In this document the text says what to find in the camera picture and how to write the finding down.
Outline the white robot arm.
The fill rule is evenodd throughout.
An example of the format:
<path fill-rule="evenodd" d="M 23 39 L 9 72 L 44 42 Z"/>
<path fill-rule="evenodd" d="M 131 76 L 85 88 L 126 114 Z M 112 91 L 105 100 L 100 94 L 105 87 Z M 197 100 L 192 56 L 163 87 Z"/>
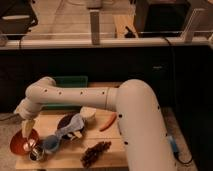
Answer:
<path fill-rule="evenodd" d="M 130 79 L 117 88 L 60 88 L 53 78 L 43 77 L 26 88 L 15 112 L 34 119 L 45 103 L 116 112 L 129 171 L 177 171 L 160 105 L 146 82 Z"/>

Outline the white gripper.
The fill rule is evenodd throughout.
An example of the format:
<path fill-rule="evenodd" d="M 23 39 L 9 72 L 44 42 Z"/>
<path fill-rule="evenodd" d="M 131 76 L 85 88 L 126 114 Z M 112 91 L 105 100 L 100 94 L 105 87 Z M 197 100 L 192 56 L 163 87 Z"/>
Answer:
<path fill-rule="evenodd" d="M 38 116 L 41 111 L 41 105 L 35 102 L 32 102 L 28 98 L 21 100 L 19 105 L 14 110 L 15 114 L 19 114 L 24 121 L 22 122 L 22 136 L 28 138 L 34 125 L 35 121 L 31 120 Z"/>

